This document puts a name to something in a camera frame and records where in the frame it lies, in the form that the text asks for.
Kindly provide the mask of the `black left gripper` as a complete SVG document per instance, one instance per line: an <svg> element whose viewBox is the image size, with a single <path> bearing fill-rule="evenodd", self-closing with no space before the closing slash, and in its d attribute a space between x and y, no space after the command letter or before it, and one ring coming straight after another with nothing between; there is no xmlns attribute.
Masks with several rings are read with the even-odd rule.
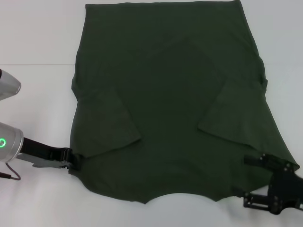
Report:
<svg viewBox="0 0 303 227"><path fill-rule="evenodd" d="M36 168L81 169L81 157L71 148L51 147L28 138L24 138L18 159L30 162Z"/></svg>

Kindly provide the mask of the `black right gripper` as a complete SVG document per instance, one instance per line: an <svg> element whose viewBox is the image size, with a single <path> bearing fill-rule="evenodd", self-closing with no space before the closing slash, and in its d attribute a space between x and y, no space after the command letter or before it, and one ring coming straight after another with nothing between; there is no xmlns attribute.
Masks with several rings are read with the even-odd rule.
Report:
<svg viewBox="0 0 303 227"><path fill-rule="evenodd" d="M243 198L245 208L301 209L303 207L303 179L294 172L294 166L273 155L245 156L244 164L266 170L276 170L270 179L267 196L245 192L233 187L233 195Z"/></svg>

